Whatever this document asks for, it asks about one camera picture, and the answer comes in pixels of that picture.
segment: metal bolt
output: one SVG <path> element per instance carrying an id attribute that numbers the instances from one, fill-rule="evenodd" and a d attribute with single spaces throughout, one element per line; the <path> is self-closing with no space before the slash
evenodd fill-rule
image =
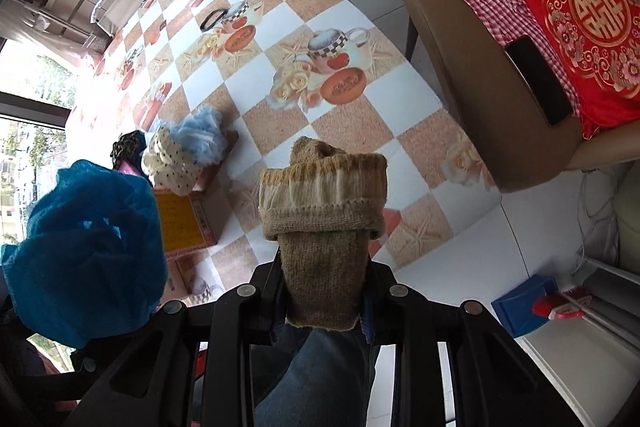
<path id="1" fill-rule="evenodd" d="M 409 288 L 407 288 L 404 284 L 394 284 L 389 288 L 389 293 L 394 297 L 406 297 L 409 295 Z"/>
<path id="2" fill-rule="evenodd" d="M 479 315 L 482 313 L 482 304 L 478 301 L 465 302 L 465 312 L 469 315 Z"/>
<path id="3" fill-rule="evenodd" d="M 182 303 L 180 301 L 169 301 L 167 304 L 162 306 L 162 309 L 164 310 L 164 313 L 173 315 L 182 309 Z"/>
<path id="4" fill-rule="evenodd" d="M 84 359 L 82 359 L 82 367 L 84 367 L 84 369 L 86 371 L 88 371 L 89 373 L 92 373 L 95 371 L 95 360 L 94 359 L 90 359 L 89 357 L 84 357 Z"/>
<path id="5" fill-rule="evenodd" d="M 242 286 L 238 286 L 237 292 L 241 297 L 250 297 L 255 293 L 255 286 L 250 284 L 243 284 Z"/>

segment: brown leather chair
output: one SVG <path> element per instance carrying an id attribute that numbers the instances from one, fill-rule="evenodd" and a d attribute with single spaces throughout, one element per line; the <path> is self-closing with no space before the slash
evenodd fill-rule
<path id="1" fill-rule="evenodd" d="M 577 118 L 549 126 L 521 76 L 463 0 L 404 0 L 407 56 L 420 35 L 445 102 L 504 192 L 563 170 L 640 158 L 640 121 L 582 139 Z"/>

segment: checkered tablecloth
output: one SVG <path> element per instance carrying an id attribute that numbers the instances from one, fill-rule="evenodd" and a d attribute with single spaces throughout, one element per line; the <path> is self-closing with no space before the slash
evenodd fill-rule
<path id="1" fill-rule="evenodd" d="M 401 267 L 498 204 L 460 127 L 402 54 L 347 0 L 152 0 L 116 35 L 66 125 L 69 154 L 111 166 L 122 132 L 178 121 L 203 104 L 239 141 L 204 201 L 215 247 L 178 260 L 199 299 L 270 261 L 257 180 L 289 164 L 300 136 L 388 158 L 388 235 L 377 261 Z M 214 9 L 225 19 L 203 33 Z"/>

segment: black phone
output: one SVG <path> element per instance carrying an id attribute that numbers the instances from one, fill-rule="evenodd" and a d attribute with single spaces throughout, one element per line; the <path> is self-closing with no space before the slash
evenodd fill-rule
<path id="1" fill-rule="evenodd" d="M 524 35 L 510 42 L 504 51 L 529 86 L 549 125 L 560 123 L 573 112 L 556 74 L 531 37 Z"/>

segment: pink fabric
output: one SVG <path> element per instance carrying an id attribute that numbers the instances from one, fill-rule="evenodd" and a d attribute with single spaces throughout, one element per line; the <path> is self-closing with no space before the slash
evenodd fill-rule
<path id="1" fill-rule="evenodd" d="M 501 46 L 506 46 L 523 35 L 531 37 L 542 56 L 545 57 L 546 63 L 556 74 L 571 107 L 574 108 L 574 116 L 580 116 L 580 98 L 574 86 L 569 83 L 558 55 L 524 0 L 463 1 L 475 12 L 484 27 Z"/>

